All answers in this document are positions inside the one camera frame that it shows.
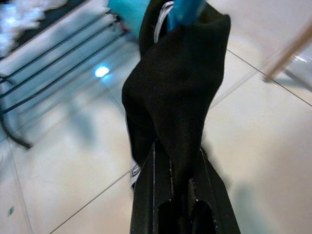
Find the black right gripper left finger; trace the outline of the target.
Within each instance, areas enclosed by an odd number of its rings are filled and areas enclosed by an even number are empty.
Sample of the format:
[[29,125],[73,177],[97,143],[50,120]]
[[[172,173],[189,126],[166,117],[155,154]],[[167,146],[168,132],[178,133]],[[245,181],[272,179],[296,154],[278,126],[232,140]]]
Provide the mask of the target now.
[[171,167],[159,141],[152,144],[136,181],[131,233],[172,233]]

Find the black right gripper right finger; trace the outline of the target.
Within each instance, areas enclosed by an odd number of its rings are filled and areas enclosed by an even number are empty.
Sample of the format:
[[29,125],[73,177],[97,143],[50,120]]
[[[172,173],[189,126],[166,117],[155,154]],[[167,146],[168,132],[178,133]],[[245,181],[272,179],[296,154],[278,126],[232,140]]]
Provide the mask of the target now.
[[190,179],[190,220],[193,234],[241,233],[225,184],[203,149]]

